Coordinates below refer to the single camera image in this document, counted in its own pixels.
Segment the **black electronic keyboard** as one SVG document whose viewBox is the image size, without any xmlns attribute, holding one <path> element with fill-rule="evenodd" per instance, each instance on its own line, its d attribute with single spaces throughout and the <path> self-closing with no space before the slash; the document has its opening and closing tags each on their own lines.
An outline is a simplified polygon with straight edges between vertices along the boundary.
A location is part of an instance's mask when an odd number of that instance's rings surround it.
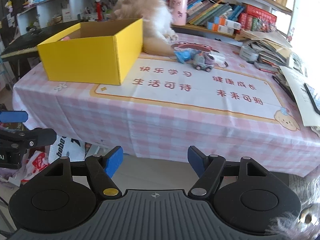
<svg viewBox="0 0 320 240">
<path fill-rule="evenodd" d="M 77 20 L 66 23 L 58 23 L 56 25 L 37 29 L 24 34 L 12 42 L 12 44 L 10 44 L 7 48 L 5 48 L 3 53 L 1 53 L 1 59 L 3 61 L 14 61 L 18 59 L 38 57 L 38 44 L 77 23 L 80 23 L 80 21 Z"/>
</svg>

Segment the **pink plush pig toy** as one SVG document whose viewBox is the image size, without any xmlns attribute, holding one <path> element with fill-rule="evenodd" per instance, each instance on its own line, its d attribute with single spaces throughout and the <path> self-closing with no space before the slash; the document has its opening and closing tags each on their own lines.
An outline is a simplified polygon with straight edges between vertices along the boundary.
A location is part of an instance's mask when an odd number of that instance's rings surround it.
<svg viewBox="0 0 320 240">
<path fill-rule="evenodd" d="M 64 38 L 62 38 L 60 41 L 68 41 L 70 40 L 71 38 L 69 36 L 65 36 Z"/>
</svg>

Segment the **orange fluffy cat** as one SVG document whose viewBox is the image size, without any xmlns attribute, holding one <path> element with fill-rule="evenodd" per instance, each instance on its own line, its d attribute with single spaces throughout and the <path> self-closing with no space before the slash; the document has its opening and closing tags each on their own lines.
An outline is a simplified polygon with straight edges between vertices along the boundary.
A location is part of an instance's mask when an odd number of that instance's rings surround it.
<svg viewBox="0 0 320 240">
<path fill-rule="evenodd" d="M 150 55 L 174 56 L 173 42 L 178 35 L 171 28 L 172 14 L 165 0 L 118 0 L 111 12 L 112 20 L 143 20 L 143 51 Z"/>
</svg>

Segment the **white paper sheet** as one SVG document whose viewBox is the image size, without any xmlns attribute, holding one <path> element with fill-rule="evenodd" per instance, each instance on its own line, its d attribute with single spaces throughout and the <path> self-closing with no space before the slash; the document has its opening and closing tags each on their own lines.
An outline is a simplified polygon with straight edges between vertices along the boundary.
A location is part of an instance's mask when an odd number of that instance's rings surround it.
<svg viewBox="0 0 320 240">
<path fill-rule="evenodd" d="M 307 82 L 307 78 L 294 69 L 284 66 L 281 66 L 280 69 L 295 97 L 300 115 L 302 117 L 303 125 L 305 127 L 319 127 L 319 114 L 315 112 L 304 86 L 304 83 Z"/>
</svg>

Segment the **dark blue spray bottle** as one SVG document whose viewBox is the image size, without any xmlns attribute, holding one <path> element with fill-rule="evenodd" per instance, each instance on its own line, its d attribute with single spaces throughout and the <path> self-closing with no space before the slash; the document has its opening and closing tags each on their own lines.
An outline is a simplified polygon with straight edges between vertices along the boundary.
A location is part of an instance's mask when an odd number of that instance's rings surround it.
<svg viewBox="0 0 320 240">
<path fill-rule="evenodd" d="M 214 63 L 221 67 L 221 68 L 226 68 L 228 67 L 228 63 L 226 62 L 226 57 L 225 55 L 219 53 L 219 52 L 216 52 L 216 51 L 211 51 L 210 53 L 210 56 L 212 56 L 214 58 Z"/>
</svg>

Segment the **pink checkered tablecloth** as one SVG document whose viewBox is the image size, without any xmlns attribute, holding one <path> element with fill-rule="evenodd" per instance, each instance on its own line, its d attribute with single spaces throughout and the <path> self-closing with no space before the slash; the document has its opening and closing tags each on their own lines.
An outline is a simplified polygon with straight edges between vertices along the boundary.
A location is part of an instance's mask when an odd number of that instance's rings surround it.
<svg viewBox="0 0 320 240">
<path fill-rule="evenodd" d="M 41 64 L 14 85 L 12 104 L 29 129 L 142 158 L 186 161 L 187 148 L 236 161 L 250 156 L 271 171 L 319 174 L 319 136 L 272 75 L 242 60 L 239 48 L 181 35 L 177 49 L 223 53 L 227 68 L 211 72 L 142 54 L 120 86 L 49 81 Z"/>
</svg>

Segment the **orange white medicine box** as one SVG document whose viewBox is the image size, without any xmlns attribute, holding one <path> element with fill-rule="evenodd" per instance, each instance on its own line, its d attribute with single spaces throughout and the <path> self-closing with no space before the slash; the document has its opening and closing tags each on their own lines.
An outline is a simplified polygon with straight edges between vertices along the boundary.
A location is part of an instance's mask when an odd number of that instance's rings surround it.
<svg viewBox="0 0 320 240">
<path fill-rule="evenodd" d="M 212 31 L 216 31 L 218 33 L 223 33 L 223 34 L 227 34 L 227 35 L 234 35 L 233 28 L 230 28 L 230 27 L 227 27 L 224 25 L 215 24 L 212 22 L 207 23 L 207 29 L 212 30 Z"/>
<path fill-rule="evenodd" d="M 223 25 L 225 27 L 229 27 L 235 30 L 240 30 L 241 29 L 241 23 L 239 22 L 235 22 L 235 21 L 231 21 L 228 20 L 226 18 L 223 17 L 215 17 L 214 18 L 214 23 L 218 24 L 218 25 Z"/>
</svg>

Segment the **black pen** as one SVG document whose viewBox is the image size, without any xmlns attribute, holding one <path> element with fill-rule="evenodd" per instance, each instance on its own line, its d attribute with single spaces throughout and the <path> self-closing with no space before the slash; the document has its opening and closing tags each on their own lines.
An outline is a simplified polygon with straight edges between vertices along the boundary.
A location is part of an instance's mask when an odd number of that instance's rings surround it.
<svg viewBox="0 0 320 240">
<path fill-rule="evenodd" d="M 293 101 L 296 102 L 295 97 L 293 93 L 291 92 L 290 89 L 288 89 L 277 76 L 272 76 L 272 79 L 276 81 L 276 83 L 281 87 L 281 89 L 289 96 L 289 98 Z"/>
</svg>

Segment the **blue plastic wrapper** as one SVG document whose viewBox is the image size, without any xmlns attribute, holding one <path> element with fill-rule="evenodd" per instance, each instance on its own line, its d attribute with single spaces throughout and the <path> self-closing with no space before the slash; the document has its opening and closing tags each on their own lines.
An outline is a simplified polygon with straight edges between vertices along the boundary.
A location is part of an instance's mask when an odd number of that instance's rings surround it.
<svg viewBox="0 0 320 240">
<path fill-rule="evenodd" d="M 179 63 L 185 64 L 187 61 L 193 60 L 198 52 L 195 49 L 187 49 L 184 51 L 174 51 L 174 54 Z"/>
</svg>

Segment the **black smartphone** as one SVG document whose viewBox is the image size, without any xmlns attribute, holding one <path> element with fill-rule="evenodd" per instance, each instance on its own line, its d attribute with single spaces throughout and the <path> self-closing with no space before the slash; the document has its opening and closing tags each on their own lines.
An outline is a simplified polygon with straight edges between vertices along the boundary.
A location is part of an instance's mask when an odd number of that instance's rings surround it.
<svg viewBox="0 0 320 240">
<path fill-rule="evenodd" d="M 320 98 L 319 98 L 319 91 L 315 88 L 311 87 L 309 84 L 304 83 L 304 87 L 306 92 L 309 96 L 311 104 L 313 106 L 314 111 L 320 115 Z"/>
</svg>

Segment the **stack of papers and books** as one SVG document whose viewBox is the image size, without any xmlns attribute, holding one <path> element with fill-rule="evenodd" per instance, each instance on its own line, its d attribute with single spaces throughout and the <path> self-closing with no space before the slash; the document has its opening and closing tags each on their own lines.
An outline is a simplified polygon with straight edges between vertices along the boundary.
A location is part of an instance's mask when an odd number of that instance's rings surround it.
<svg viewBox="0 0 320 240">
<path fill-rule="evenodd" d="M 243 42 L 255 50 L 264 63 L 275 66 L 287 66 L 304 76 L 308 76 L 303 61 L 293 51 L 291 44 L 278 31 L 264 33 L 260 31 L 241 30 L 235 40 Z"/>
</svg>

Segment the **pink cartoon cup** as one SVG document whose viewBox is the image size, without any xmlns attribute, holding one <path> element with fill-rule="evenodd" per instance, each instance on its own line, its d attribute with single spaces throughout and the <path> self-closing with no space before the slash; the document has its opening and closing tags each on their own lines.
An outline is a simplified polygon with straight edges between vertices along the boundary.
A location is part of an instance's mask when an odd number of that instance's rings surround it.
<svg viewBox="0 0 320 240">
<path fill-rule="evenodd" d="M 187 22 L 188 0 L 169 0 L 173 25 L 183 26 Z"/>
</svg>

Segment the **red box on books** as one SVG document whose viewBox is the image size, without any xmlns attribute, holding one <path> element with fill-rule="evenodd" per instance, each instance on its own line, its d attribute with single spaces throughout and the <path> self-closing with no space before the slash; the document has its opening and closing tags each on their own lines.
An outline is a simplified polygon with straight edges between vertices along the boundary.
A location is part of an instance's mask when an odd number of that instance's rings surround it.
<svg viewBox="0 0 320 240">
<path fill-rule="evenodd" d="M 272 24 L 275 24 L 277 21 L 277 17 L 266 10 L 263 10 L 250 4 L 244 4 L 244 7 L 244 12 L 247 15 L 260 18 L 261 20 L 267 21 Z"/>
</svg>

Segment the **orange white medicine box upper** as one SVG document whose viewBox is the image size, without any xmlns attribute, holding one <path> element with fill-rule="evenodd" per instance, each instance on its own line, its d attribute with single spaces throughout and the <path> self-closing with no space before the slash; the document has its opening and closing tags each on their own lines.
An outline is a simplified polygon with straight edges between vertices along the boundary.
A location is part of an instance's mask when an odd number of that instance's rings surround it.
<svg viewBox="0 0 320 240">
<path fill-rule="evenodd" d="M 228 20 L 226 18 L 223 17 L 215 17 L 214 18 L 214 23 L 218 24 L 218 25 L 223 25 L 225 27 L 229 27 L 235 30 L 240 30 L 241 29 L 241 23 L 239 22 L 235 22 L 235 21 L 231 21 Z"/>
</svg>

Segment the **orange white medicine box lower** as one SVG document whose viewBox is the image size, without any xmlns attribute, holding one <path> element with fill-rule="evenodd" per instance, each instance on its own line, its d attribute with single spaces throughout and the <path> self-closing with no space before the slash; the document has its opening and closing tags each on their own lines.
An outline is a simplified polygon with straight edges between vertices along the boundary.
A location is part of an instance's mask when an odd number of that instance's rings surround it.
<svg viewBox="0 0 320 240">
<path fill-rule="evenodd" d="M 227 34 L 227 35 L 234 35 L 233 28 L 230 28 L 230 27 L 227 27 L 224 25 L 215 24 L 212 22 L 207 23 L 207 29 L 212 30 L 212 31 L 216 31 L 218 33 L 223 33 L 223 34 Z"/>
</svg>

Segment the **yellow cardboard box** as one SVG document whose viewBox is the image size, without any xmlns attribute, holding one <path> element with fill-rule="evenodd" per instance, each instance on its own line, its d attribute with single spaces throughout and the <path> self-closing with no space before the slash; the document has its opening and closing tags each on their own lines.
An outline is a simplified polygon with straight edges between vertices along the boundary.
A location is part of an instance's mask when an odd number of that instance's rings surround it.
<svg viewBox="0 0 320 240">
<path fill-rule="evenodd" d="M 60 41 L 65 36 L 71 39 Z M 77 23 L 37 45 L 50 81 L 121 85 L 142 52 L 143 21 Z"/>
</svg>

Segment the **grey purple toy truck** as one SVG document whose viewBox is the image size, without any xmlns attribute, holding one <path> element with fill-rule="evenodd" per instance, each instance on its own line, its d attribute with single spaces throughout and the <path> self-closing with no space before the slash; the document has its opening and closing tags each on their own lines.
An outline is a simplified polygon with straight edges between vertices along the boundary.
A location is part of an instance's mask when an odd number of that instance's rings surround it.
<svg viewBox="0 0 320 240">
<path fill-rule="evenodd" d="M 193 67 L 196 70 L 204 70 L 206 72 L 211 72 L 215 63 L 213 55 L 207 52 L 201 52 L 194 56 Z"/>
</svg>

